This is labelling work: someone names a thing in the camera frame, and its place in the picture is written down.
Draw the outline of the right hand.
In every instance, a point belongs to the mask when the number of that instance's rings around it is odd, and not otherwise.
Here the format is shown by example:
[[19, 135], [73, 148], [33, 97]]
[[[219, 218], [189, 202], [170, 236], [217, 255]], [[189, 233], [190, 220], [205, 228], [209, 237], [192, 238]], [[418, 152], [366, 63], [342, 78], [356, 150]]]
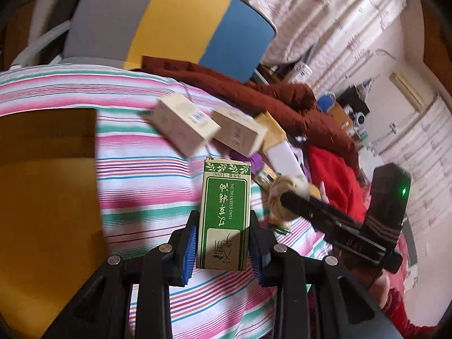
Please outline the right hand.
[[375, 300], [380, 308], [388, 301], [390, 279], [387, 272], [365, 266], [351, 269], [353, 276], [365, 287], [368, 295]]

